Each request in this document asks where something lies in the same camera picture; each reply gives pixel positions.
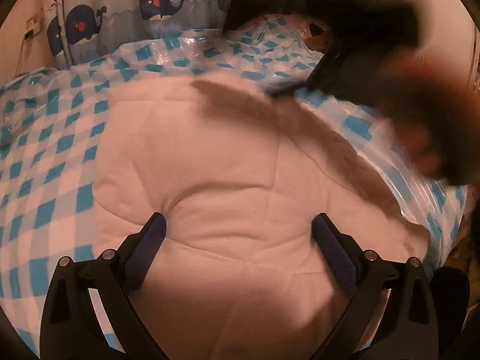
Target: whale print curtain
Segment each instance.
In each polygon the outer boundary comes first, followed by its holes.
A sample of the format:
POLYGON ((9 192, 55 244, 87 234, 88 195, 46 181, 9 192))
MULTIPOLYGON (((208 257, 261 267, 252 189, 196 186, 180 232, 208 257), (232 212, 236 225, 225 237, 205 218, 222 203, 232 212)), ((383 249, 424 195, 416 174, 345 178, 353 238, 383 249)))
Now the whale print curtain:
POLYGON ((44 0, 50 49, 59 68, 91 61, 121 44, 221 28, 229 0, 44 0))

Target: folded blanket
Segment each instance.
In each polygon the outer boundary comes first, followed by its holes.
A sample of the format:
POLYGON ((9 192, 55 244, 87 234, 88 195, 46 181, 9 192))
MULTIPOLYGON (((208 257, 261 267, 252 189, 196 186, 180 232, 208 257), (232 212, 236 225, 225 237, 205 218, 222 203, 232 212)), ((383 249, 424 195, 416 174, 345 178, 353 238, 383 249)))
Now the folded blanket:
POLYGON ((347 301, 311 238, 320 212, 384 259, 425 257, 429 231, 311 110, 224 73, 112 91, 94 255, 152 212, 166 216, 167 238, 130 298, 170 358, 308 359, 347 301))

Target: white quilted fabric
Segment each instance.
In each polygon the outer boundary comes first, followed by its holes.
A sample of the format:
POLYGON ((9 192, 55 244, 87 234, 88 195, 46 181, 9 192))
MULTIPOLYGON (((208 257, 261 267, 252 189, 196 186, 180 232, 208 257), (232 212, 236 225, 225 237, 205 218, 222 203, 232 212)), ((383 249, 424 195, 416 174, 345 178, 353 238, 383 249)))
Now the white quilted fabric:
POLYGON ((384 259, 425 256, 429 232, 307 107, 225 74, 112 92, 94 255, 165 215, 167 238, 130 299, 172 360, 310 358, 347 301, 311 238, 320 212, 384 259))

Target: checkered tablecloth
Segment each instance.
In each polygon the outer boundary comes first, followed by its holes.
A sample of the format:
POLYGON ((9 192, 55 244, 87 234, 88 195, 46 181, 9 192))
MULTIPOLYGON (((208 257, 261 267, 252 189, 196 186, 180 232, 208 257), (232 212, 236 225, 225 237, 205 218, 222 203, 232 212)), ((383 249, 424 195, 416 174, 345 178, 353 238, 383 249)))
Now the checkered tablecloth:
MULTIPOLYGON (((110 88, 145 75, 213 69, 278 86, 307 76, 320 56, 279 17, 228 40, 215 30, 191 30, 125 44, 93 62, 38 70, 0 89, 0 305, 32 350, 38 353, 43 304, 58 259, 94 257, 92 182, 110 88)), ((370 109, 320 93, 299 96, 380 172, 403 214, 430 229, 426 265, 438 266, 457 232, 465 189, 443 188, 411 172, 370 109)), ((113 345, 111 327, 102 327, 113 345)))

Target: silver screw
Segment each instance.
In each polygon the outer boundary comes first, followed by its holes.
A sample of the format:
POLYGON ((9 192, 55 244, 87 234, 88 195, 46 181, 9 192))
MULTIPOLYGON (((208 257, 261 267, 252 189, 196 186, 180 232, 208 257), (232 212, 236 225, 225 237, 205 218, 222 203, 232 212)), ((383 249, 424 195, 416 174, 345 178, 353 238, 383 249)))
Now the silver screw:
POLYGON ((113 249, 107 249, 102 253, 102 258, 104 260, 111 260, 115 256, 115 251, 113 249))
POLYGON ((63 256, 63 257, 58 261, 58 264, 59 264, 60 266, 67 266, 69 262, 70 262, 70 257, 68 257, 68 256, 63 256))
POLYGON ((410 264, 412 264, 415 268, 418 268, 422 264, 417 257, 411 257, 409 261, 410 261, 410 264))
POLYGON ((378 258, 378 254, 372 250, 366 250, 364 256, 368 261, 375 261, 378 258))

